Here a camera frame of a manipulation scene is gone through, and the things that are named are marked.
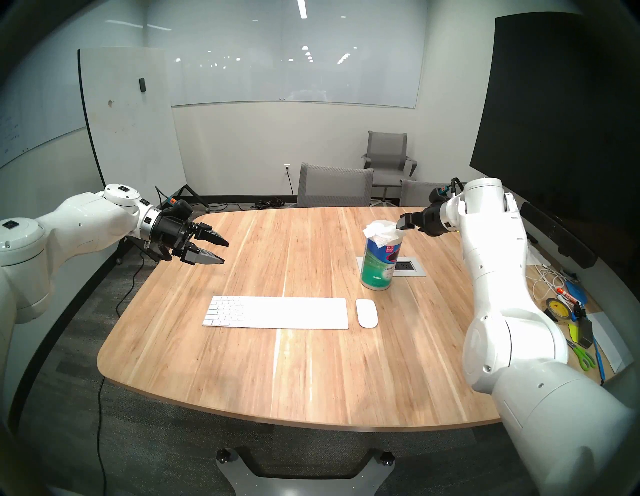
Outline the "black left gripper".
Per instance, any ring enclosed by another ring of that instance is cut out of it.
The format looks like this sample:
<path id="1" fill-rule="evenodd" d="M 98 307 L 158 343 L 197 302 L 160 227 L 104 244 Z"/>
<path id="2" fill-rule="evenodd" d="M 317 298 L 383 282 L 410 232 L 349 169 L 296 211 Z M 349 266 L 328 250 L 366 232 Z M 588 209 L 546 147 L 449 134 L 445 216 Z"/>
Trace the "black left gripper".
<path id="1" fill-rule="evenodd" d="M 150 241 L 158 245 L 165 261 L 170 261 L 174 256 L 186 264 L 224 264 L 223 258 L 190 241 L 193 238 L 216 246 L 229 246 L 229 242 L 212 226 L 190 221 L 192 213 L 191 207 L 159 210 L 150 231 Z"/>

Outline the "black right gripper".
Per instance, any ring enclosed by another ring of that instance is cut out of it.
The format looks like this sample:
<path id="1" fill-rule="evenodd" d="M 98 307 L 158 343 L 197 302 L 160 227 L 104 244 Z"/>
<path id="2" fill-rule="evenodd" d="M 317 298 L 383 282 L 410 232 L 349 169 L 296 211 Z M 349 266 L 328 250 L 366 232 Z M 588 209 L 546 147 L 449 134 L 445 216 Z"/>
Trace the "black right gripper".
<path id="1" fill-rule="evenodd" d="M 404 221 L 396 223 L 396 229 L 399 231 L 407 231 L 417 229 L 430 237 L 438 237 L 449 232 L 450 224 L 447 220 L 442 220 L 443 211 L 446 213 L 448 201 L 433 202 L 422 212 L 408 212 L 402 215 Z"/>

